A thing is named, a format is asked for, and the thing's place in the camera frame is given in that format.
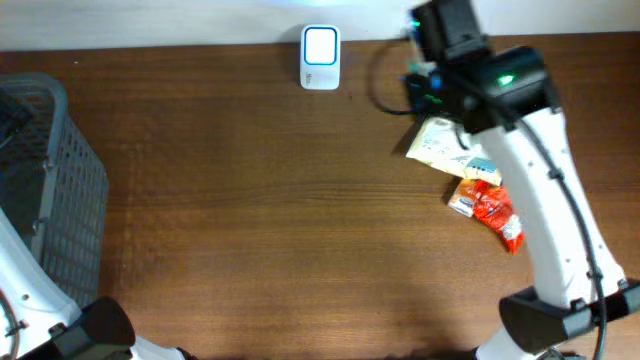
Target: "green light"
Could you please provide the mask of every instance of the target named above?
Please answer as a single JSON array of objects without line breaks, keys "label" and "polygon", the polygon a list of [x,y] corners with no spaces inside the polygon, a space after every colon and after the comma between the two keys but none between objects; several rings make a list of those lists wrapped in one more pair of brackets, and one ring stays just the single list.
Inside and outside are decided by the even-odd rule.
[{"label": "green light", "polygon": [[513,75],[503,75],[498,78],[498,84],[500,84],[500,86],[507,86],[511,84],[515,79],[516,77]]},{"label": "green light", "polygon": [[429,99],[434,104],[442,104],[442,100],[433,95],[426,94],[424,97]]}]

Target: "cable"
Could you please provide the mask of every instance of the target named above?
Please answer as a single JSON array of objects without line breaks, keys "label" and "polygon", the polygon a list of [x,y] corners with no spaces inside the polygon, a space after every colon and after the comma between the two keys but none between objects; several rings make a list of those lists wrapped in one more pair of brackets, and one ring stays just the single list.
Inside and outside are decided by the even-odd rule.
[{"label": "cable", "polygon": [[456,134],[456,140],[458,140],[458,145],[460,145],[462,150],[464,151],[469,150],[469,147],[467,146],[467,144],[465,144],[464,141],[462,141],[462,132],[464,131],[464,128],[462,127],[462,125],[454,124],[453,131]]},{"label": "cable", "polygon": [[[9,320],[9,328],[17,329],[18,321],[16,320],[16,315],[13,313],[11,304],[9,304],[9,300],[7,300],[7,297],[4,295],[2,290],[0,290],[0,306],[2,306],[5,316]],[[8,354],[9,360],[16,360],[18,358],[19,347],[20,347],[20,331],[16,331],[15,334],[13,334],[13,342],[11,344],[11,353]]]},{"label": "cable", "polygon": [[400,39],[391,40],[385,44],[385,46],[381,47],[376,53],[373,55],[373,59],[369,64],[369,71],[367,72],[367,96],[369,100],[373,102],[373,104],[380,110],[387,114],[391,115],[415,115],[416,111],[414,110],[395,110],[392,109],[385,104],[383,104],[377,97],[374,86],[375,74],[377,73],[378,68],[380,67],[380,63],[382,63],[382,59],[384,59],[387,51],[392,49],[394,46],[401,44],[405,41],[408,41],[409,37],[403,37]]},{"label": "cable", "polygon": [[522,117],[510,109],[506,105],[504,105],[498,99],[491,97],[489,94],[484,92],[483,90],[477,88],[473,83],[467,81],[466,79],[456,75],[453,72],[448,71],[447,69],[441,69],[441,74],[451,80],[453,83],[461,87],[463,90],[466,90],[469,94],[479,98],[484,101],[486,105],[492,107],[494,110],[500,112],[504,117],[513,121],[514,123],[520,125],[527,135],[529,141],[534,145],[536,150],[540,153],[540,156],[544,159],[545,163],[549,167],[549,177],[558,181],[558,185],[560,186],[560,190],[562,191],[564,197],[569,203],[569,207],[571,208],[571,212],[576,220],[578,228],[580,230],[580,234],[582,237],[582,242],[585,248],[585,252],[587,254],[587,262],[589,263],[589,268],[591,271],[591,278],[593,281],[593,285],[596,289],[597,301],[598,301],[598,309],[600,312],[600,317],[598,318],[598,340],[596,344],[596,349],[593,354],[594,360],[600,360],[604,353],[605,347],[605,339],[607,336],[607,305],[604,296],[604,289],[602,287],[602,272],[598,267],[598,263],[595,256],[595,251],[593,249],[593,244],[591,242],[591,235],[589,234],[589,229],[587,227],[587,223],[580,211],[580,207],[578,206],[578,202],[575,197],[571,193],[569,186],[565,182],[564,174],[562,170],[558,168],[551,158],[549,151],[545,148],[542,140],[538,137],[538,135],[533,131],[533,129],[527,124]]},{"label": "cable", "polygon": [[0,149],[4,148],[9,143],[9,141],[11,141],[11,139],[13,139],[13,135],[7,136],[7,138],[4,139],[2,143],[0,143]]}]

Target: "white wall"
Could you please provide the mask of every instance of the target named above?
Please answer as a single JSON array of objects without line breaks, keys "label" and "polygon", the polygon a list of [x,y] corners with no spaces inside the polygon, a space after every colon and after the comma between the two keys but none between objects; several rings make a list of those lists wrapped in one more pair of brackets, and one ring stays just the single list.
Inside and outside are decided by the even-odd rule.
[{"label": "white wall", "polygon": [[[295,41],[331,23],[344,40],[398,36],[424,0],[0,0],[0,49]],[[638,0],[474,0],[492,35],[640,30]]]}]

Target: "plastic wrapper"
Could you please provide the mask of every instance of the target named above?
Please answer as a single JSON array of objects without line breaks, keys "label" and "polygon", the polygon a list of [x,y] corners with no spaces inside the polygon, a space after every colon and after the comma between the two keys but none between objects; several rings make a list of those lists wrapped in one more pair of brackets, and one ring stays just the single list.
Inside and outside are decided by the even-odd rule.
[{"label": "plastic wrapper", "polygon": [[426,120],[406,156],[463,179],[500,185],[502,177],[493,161],[480,146],[470,146],[469,135],[457,126],[440,117]]},{"label": "plastic wrapper", "polygon": [[498,232],[512,254],[522,246],[525,239],[522,225],[504,187],[482,180],[462,180],[449,200],[449,207],[465,216],[475,216]]}]

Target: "brown wooden surface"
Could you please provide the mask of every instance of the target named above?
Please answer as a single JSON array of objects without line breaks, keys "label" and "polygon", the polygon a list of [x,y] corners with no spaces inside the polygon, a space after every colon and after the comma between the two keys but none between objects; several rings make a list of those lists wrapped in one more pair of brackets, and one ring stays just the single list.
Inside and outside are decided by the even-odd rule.
[{"label": "brown wooden surface", "polygon": [[[543,51],[601,230],[640,277],[640,36],[495,43]],[[403,157],[411,120],[365,95],[380,46],[345,43],[331,92],[298,85],[294,45],[10,53],[0,70],[66,87],[111,181],[101,293],[138,334],[202,359],[470,348],[499,327],[498,299],[532,284],[527,253],[447,208],[450,176]],[[397,107],[406,54],[377,74]],[[612,324],[607,359],[636,358],[639,336],[640,316]]]}]

